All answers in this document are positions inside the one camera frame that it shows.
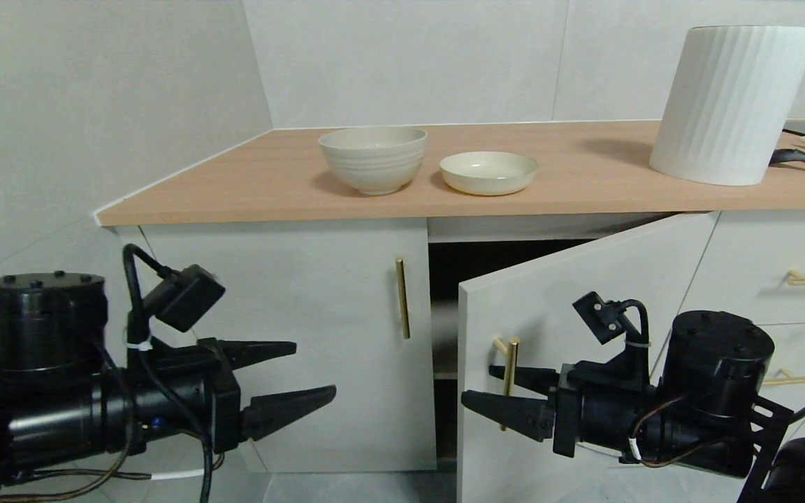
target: white ribbed vase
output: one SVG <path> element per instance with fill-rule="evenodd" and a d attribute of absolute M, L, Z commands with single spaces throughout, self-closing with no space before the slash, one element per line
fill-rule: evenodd
<path fill-rule="evenodd" d="M 692 28 L 651 167 L 717 185 L 763 181 L 805 71 L 805 28 Z"/>

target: white bowl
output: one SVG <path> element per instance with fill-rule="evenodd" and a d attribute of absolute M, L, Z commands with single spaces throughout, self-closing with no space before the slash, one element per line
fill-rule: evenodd
<path fill-rule="evenodd" d="M 390 194 L 411 182 L 427 144 L 427 131 L 413 127 L 360 127 L 319 138 L 335 175 L 368 195 Z"/>
<path fill-rule="evenodd" d="M 464 152 L 440 162 L 443 180 L 457 191 L 479 196 L 501 196 L 523 191 L 539 163 L 510 152 Z"/>

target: wall tile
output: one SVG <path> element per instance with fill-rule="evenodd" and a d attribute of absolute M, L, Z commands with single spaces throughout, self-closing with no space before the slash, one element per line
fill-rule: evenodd
<path fill-rule="evenodd" d="M 0 2 L 0 261 L 270 128 L 240 2 Z"/>
<path fill-rule="evenodd" d="M 685 32 L 712 24 L 805 26 L 805 2 L 571 0 L 555 120 L 661 118 Z M 791 115 L 805 117 L 805 77 Z"/>
<path fill-rule="evenodd" d="M 547 121 L 566 0 L 245 0 L 277 128 Z"/>

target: floor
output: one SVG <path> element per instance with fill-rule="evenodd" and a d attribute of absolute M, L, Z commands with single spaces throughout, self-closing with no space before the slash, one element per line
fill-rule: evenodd
<path fill-rule="evenodd" d="M 734 503 L 744 481 L 678 466 L 611 468 L 558 503 Z M 454 503 L 456 475 L 276 474 L 264 503 Z"/>

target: open cabinet door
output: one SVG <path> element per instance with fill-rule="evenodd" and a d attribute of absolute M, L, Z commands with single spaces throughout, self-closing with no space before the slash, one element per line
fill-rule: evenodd
<path fill-rule="evenodd" d="M 501 380 L 488 375 L 490 364 L 505 364 L 494 337 L 520 337 L 523 367 L 559 370 L 563 363 L 606 362 L 620 353 L 622 337 L 601 346 L 572 308 L 593 290 L 605 300 L 645 303 L 653 364 L 717 216 L 678 214 L 461 283 L 459 397 L 466 389 L 502 392 Z M 638 316 L 628 315 L 638 327 Z M 539 398 L 517 386 L 512 395 Z M 550 440 L 502 432 L 459 404 L 460 502 L 549 503 L 616 463 L 616 456 L 590 449 L 577 449 L 576 458 L 553 454 Z"/>

